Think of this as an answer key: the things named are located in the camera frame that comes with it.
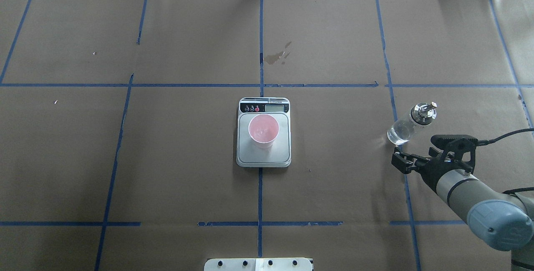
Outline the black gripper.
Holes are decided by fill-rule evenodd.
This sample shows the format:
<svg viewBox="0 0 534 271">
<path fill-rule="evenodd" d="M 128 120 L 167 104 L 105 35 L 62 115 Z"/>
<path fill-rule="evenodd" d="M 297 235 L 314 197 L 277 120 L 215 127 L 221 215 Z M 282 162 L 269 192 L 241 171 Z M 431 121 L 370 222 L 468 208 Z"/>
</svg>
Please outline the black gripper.
<svg viewBox="0 0 534 271">
<path fill-rule="evenodd" d="M 391 164 L 402 174 L 416 171 L 430 188 L 437 188 L 438 181 L 447 172 L 452 170 L 453 163 L 446 158 L 442 159 L 442 152 L 429 148 L 430 157 L 403 152 L 400 147 L 394 148 Z"/>
</svg>

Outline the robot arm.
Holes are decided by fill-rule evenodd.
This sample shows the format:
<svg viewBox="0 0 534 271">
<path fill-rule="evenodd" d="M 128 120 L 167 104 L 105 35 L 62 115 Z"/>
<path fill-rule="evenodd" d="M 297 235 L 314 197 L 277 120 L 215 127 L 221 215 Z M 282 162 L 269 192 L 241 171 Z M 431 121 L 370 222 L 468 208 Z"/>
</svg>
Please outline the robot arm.
<svg viewBox="0 0 534 271">
<path fill-rule="evenodd" d="M 395 147 L 392 165 L 404 174 L 417 172 L 429 188 L 471 232 L 492 249 L 511 252 L 511 270 L 533 269 L 533 199 L 499 193 L 473 176 L 472 149 L 429 150 L 428 157 Z"/>
</svg>

